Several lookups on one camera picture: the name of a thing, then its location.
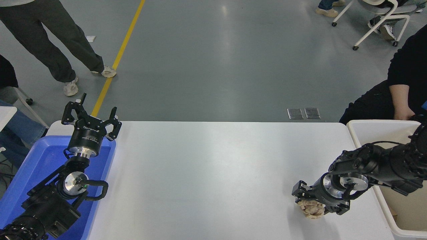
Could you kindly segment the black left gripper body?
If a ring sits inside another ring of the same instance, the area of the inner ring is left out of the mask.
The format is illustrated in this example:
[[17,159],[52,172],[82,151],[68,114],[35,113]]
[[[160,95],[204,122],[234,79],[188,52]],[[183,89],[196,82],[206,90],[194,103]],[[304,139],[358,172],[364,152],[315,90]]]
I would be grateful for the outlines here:
[[89,117],[88,123],[84,118],[78,119],[74,123],[68,151],[75,155],[79,152],[87,156],[98,156],[105,134],[106,129],[101,119]]

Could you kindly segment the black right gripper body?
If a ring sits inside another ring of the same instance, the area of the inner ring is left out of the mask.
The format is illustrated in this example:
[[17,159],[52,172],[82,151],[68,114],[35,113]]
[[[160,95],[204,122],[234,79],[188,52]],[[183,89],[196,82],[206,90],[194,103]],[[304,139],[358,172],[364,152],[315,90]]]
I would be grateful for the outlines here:
[[348,203],[348,200],[343,199],[346,188],[341,185],[340,179],[340,177],[320,177],[312,185],[315,198],[325,205]]

